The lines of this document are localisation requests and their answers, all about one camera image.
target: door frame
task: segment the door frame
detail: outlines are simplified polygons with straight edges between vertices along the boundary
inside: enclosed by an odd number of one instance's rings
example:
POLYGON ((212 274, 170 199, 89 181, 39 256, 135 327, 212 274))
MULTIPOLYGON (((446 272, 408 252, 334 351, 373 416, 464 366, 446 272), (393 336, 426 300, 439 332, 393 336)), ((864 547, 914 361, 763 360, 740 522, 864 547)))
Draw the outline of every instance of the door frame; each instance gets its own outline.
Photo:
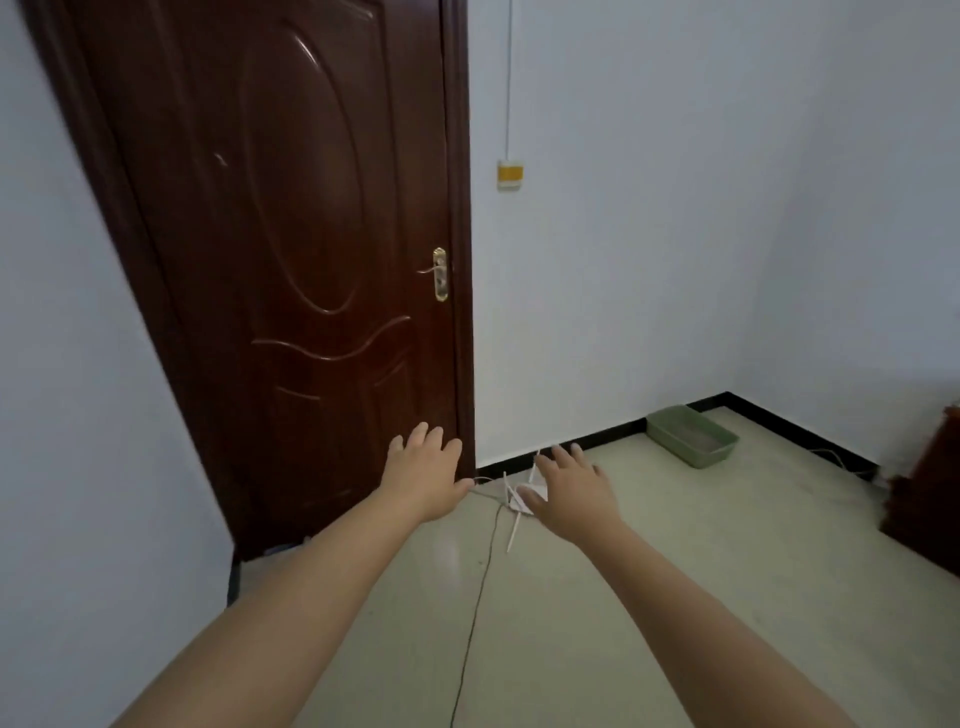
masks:
MULTIPOLYGON (((473 293, 470 264, 468 0, 437 0, 444 52, 444 105, 453 295, 454 369, 460 476, 476 472, 473 424, 473 293)), ((156 354, 170 382, 207 478, 241 558, 273 546, 255 527, 258 510, 228 461, 204 394, 199 367, 167 288, 159 256, 140 214, 123 158, 90 76, 63 0, 20 0, 20 9, 57 96, 60 112, 104 217, 156 354)))

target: black cable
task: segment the black cable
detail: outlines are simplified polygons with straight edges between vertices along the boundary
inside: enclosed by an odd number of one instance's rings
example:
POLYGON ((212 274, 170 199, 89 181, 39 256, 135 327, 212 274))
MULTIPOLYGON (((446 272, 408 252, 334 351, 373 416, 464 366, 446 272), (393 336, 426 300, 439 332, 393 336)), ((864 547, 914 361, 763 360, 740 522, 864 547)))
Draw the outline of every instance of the black cable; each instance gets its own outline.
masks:
POLYGON ((473 622, 470 623, 470 634, 467 637, 467 651, 464 653, 464 664, 460 668, 460 686, 457 688, 457 699, 453 703, 453 713, 450 715, 450 728, 453 728, 453 720, 457 717, 457 706, 460 705, 460 693, 464 689, 464 675, 467 674, 467 659, 470 656, 470 643, 473 642, 473 629, 477 625, 477 613, 480 611, 480 598, 483 596, 483 585, 487 583, 487 572, 490 571, 490 564, 493 561, 493 537, 496 536, 496 527, 500 521, 500 511, 504 508, 501 503, 493 514, 493 531, 490 534, 490 550, 487 552, 487 566, 483 569, 483 578, 480 579, 480 594, 477 595, 476 606, 473 607, 473 622))

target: left hand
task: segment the left hand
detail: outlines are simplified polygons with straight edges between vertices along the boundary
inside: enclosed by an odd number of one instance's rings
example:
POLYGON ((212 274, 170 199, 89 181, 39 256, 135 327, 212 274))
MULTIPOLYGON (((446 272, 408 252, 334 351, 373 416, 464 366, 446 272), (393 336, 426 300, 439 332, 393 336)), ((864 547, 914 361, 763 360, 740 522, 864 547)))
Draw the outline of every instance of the left hand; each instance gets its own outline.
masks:
POLYGON ((393 439, 377 490, 398 503, 410 505, 418 523, 435 521, 450 513, 473 487, 471 478, 453 482, 463 443, 453 439, 442 448, 444 429, 434 427, 427 434, 428 428, 427 423, 414 427, 406 447, 402 435, 393 439))

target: wooden door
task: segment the wooden door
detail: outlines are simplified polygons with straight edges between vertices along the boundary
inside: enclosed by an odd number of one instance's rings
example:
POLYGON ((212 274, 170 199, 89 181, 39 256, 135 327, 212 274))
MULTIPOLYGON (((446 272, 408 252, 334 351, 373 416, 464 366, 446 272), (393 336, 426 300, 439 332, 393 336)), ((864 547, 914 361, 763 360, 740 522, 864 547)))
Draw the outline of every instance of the wooden door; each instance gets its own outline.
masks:
POLYGON ((437 0, 68 8, 257 538, 313 533, 457 435, 437 0))

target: wall switch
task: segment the wall switch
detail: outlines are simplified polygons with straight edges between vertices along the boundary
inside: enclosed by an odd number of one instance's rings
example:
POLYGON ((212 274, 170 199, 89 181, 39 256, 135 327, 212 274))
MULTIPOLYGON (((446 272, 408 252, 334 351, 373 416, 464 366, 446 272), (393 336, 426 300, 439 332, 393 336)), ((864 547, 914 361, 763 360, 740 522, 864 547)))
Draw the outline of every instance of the wall switch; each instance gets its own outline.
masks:
POLYGON ((514 192, 523 184, 523 164, 501 159, 496 164, 496 188, 501 192, 514 192))

